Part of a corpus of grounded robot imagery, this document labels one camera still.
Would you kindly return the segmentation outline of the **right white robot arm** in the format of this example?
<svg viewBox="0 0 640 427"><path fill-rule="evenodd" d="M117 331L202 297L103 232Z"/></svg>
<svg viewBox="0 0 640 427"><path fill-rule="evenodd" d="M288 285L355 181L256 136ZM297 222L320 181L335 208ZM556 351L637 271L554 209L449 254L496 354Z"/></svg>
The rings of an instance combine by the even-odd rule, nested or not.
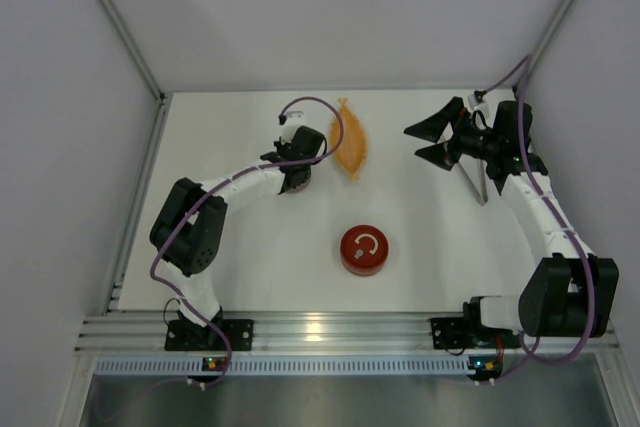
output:
<svg viewBox="0 0 640 427"><path fill-rule="evenodd" d="M532 122L532 107L520 100L500 102L488 126L481 112L454 97L404 132L426 141L416 156L441 169L452 170L463 156L483 161L529 244L536 268L522 293L473 298L479 324L537 338L599 338L619 269L593 253L563 212L546 165L529 149Z"/></svg>

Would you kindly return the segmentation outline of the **brown steel lunch container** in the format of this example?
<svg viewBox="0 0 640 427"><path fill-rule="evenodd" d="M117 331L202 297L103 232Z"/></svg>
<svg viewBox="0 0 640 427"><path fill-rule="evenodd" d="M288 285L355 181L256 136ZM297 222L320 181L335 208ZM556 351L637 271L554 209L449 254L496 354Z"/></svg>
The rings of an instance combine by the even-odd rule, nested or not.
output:
<svg viewBox="0 0 640 427"><path fill-rule="evenodd" d="M288 189L285 194L287 195L293 195L293 194L297 194L300 193L302 191L304 191L311 183L311 178L307 179L305 182L301 183L300 185L297 185L296 187L292 187L290 189Z"/></svg>

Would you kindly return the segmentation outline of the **red steel lunch container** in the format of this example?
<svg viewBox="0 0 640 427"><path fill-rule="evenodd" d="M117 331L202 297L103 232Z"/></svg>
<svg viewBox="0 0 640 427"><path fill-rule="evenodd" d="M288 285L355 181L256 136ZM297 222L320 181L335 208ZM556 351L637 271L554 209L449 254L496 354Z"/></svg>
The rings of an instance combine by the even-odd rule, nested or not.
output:
<svg viewBox="0 0 640 427"><path fill-rule="evenodd" d="M341 262L345 269L353 275L359 277L370 277L379 273L385 266L386 258L365 259L364 257L356 259L348 256L342 256Z"/></svg>

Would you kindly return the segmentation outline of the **red round lid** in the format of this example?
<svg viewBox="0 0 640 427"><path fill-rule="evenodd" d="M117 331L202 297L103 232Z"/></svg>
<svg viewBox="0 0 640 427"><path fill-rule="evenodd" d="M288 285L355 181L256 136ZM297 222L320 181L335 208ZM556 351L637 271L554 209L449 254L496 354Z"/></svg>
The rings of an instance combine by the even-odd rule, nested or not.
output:
<svg viewBox="0 0 640 427"><path fill-rule="evenodd" d="M356 225L343 234L340 241L340 255L356 259L385 257L387 260L389 241L380 229L372 225Z"/></svg>

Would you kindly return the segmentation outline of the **steel kitchen tongs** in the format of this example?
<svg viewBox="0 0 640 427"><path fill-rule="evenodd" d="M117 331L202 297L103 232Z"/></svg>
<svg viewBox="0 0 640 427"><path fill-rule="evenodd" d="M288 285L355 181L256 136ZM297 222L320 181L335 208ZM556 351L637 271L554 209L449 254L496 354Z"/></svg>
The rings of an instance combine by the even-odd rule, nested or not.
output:
<svg viewBox="0 0 640 427"><path fill-rule="evenodd" d="M485 126L477 123L474 113L463 112L447 120L441 141L445 143L447 162L456 170L480 206L488 201L484 164L477 156Z"/></svg>

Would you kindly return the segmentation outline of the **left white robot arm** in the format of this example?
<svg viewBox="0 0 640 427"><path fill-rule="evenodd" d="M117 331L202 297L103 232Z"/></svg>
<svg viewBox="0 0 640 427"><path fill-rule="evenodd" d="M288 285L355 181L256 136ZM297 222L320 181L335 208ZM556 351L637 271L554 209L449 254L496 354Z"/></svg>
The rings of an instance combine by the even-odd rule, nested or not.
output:
<svg viewBox="0 0 640 427"><path fill-rule="evenodd" d="M150 277L168 287L179 304L168 323L167 351L222 351L230 346L223 309L206 271L216 258L225 220L265 198L296 190L327 153L327 140L307 126L293 128L275 149L251 166L207 182L182 178L173 185L149 240L156 248Z"/></svg>

